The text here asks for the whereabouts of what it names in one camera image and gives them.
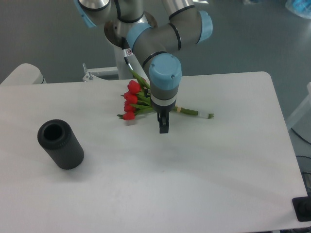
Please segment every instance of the gray floor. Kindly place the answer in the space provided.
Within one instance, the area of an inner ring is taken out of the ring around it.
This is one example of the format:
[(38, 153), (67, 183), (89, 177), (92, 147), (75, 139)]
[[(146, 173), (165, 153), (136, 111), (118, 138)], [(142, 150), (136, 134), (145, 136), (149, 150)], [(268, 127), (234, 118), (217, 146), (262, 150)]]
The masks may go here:
[[(266, 71), (286, 118), (311, 82), (311, 20), (290, 13), (285, 0), (248, 6), (240, 0), (208, 2), (197, 8), (211, 15), (213, 35), (175, 54), (183, 74)], [(159, 25), (168, 22), (160, 0), (145, 0), (145, 9)], [(37, 66), (48, 83), (80, 81), (83, 62), (88, 68), (115, 66), (103, 27), (88, 29), (71, 0), (0, 0), (0, 28), (0, 82), (22, 63)], [(309, 141), (310, 116), (296, 125)], [(292, 134), (291, 139), (296, 154), (311, 156), (309, 145)]]

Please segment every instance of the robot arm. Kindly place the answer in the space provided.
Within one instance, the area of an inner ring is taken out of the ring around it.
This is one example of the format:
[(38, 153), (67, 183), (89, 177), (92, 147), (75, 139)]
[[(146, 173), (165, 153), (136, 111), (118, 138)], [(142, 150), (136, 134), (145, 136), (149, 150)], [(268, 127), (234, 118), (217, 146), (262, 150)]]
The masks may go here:
[(142, 0), (77, 1), (96, 24), (117, 18), (132, 25), (126, 40), (149, 77), (151, 104), (157, 111), (160, 133), (168, 133), (169, 112), (175, 107), (182, 77), (181, 64), (171, 53), (209, 38), (213, 30), (210, 16), (197, 11), (192, 0), (162, 0), (170, 23), (152, 28), (144, 22), (134, 24), (144, 16)]

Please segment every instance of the cylinder opening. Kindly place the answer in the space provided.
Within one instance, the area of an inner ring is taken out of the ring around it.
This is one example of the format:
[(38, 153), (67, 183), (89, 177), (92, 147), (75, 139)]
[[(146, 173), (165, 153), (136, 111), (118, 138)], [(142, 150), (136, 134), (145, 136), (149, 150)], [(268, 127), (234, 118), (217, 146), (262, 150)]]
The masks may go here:
[(49, 141), (55, 141), (59, 139), (63, 134), (63, 128), (58, 124), (51, 124), (44, 130), (44, 138)]

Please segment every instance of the green leaf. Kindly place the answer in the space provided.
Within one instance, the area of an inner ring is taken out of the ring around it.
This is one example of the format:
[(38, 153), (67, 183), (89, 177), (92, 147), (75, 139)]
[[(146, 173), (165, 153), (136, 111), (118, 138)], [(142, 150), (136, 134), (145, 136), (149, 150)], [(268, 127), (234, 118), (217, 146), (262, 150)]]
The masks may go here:
[(135, 115), (144, 114), (144, 113), (153, 112), (153, 111), (154, 109), (152, 107), (149, 107), (145, 109), (140, 109), (139, 111), (135, 112)]
[(138, 96), (143, 96), (143, 97), (145, 97), (145, 93), (142, 92), (142, 91), (139, 91), (139, 92), (137, 93), (137, 95), (138, 95)]
[(137, 79), (141, 88), (146, 87), (147, 89), (150, 89), (150, 85), (139, 74), (137, 74), (135, 71), (133, 71), (131, 69), (129, 69), (129, 70), (132, 73), (132, 75), (134, 76), (134, 78)]
[(138, 104), (133, 104), (131, 103), (131, 106), (133, 106), (134, 108), (138, 108), (138, 109), (146, 109), (146, 108), (150, 108), (150, 106), (146, 106), (146, 105), (138, 105)]
[(150, 98), (149, 97), (144, 97), (144, 96), (137, 96), (138, 99), (144, 101), (144, 102), (151, 102)]
[(184, 114), (188, 114), (188, 115), (194, 115), (194, 116), (198, 115), (198, 111), (187, 109), (187, 108), (181, 108), (180, 112)]
[(144, 101), (137, 101), (137, 104), (140, 104), (140, 105), (144, 105), (144, 106), (150, 106), (149, 103), (145, 103)]

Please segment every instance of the white table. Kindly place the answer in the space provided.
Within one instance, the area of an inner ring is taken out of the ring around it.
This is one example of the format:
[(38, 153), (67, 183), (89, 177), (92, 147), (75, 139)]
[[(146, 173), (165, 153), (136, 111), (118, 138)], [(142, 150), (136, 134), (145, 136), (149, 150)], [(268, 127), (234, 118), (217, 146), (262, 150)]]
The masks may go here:
[[(0, 87), (1, 233), (243, 233), (310, 226), (306, 190), (270, 76), (184, 77), (177, 102), (213, 120), (120, 120), (128, 81)], [(72, 127), (84, 161), (61, 170), (37, 142)]]

